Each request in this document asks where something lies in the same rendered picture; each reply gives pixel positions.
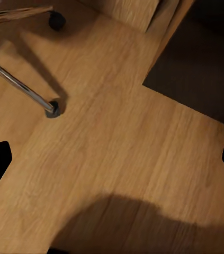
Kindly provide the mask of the swivel chair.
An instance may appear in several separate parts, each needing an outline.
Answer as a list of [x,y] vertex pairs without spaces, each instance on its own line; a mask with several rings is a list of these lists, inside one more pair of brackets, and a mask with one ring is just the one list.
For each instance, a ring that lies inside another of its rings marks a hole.
[[[2,0],[0,0],[0,3]],[[36,6],[27,6],[27,7],[20,7],[20,8],[13,8],[9,10],[1,10],[0,11],[0,24],[18,20],[23,17],[28,17],[40,13],[48,12],[49,17],[49,24],[54,31],[60,31],[60,29],[65,24],[65,19],[60,13],[54,12],[52,4],[43,4],[43,5],[36,5]],[[36,92],[31,90],[28,86],[23,84],[13,75],[11,75],[8,71],[3,69],[0,66],[0,76],[4,78],[7,82],[12,84],[15,88],[20,90],[26,96],[34,100],[36,103],[41,105],[45,109],[45,113],[47,118],[55,118],[60,116],[60,109],[59,104],[57,101],[47,102],[41,96],[39,96]]]

